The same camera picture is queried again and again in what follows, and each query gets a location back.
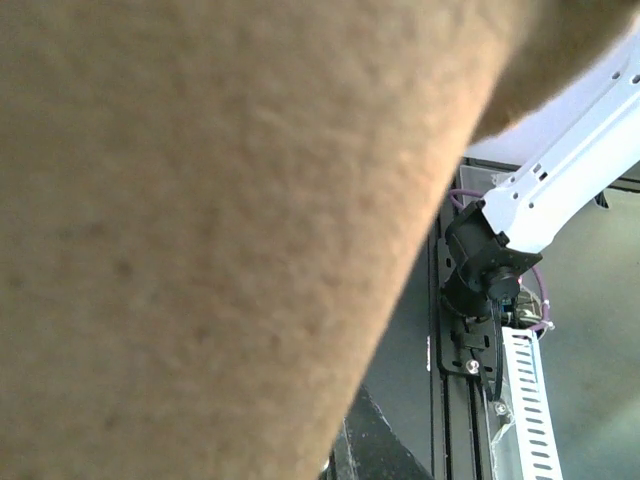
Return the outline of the single brown pulp cup carrier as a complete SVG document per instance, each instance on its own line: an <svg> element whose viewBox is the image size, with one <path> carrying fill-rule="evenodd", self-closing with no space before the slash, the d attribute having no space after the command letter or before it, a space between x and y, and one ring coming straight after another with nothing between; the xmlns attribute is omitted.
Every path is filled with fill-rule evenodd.
<svg viewBox="0 0 640 480"><path fill-rule="evenodd" d="M466 147L635 1L5 1L1 475L311 479Z"/></svg>

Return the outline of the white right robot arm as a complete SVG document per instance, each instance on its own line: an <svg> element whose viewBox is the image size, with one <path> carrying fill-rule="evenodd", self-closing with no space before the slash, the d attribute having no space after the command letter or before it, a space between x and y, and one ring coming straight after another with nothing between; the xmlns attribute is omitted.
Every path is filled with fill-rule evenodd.
<svg viewBox="0 0 640 480"><path fill-rule="evenodd" d="M562 227L639 159L639 37L624 62L548 146L459 211L445 232L453 271L441 301L486 317L517 297L520 277Z"/></svg>

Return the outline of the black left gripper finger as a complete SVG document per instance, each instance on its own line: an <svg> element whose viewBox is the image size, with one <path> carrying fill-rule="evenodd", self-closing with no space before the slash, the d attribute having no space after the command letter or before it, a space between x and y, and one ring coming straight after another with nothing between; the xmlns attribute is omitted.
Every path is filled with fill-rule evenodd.
<svg viewBox="0 0 640 480"><path fill-rule="evenodd" d="M411 480L433 476L401 443L361 385L319 478Z"/></svg>

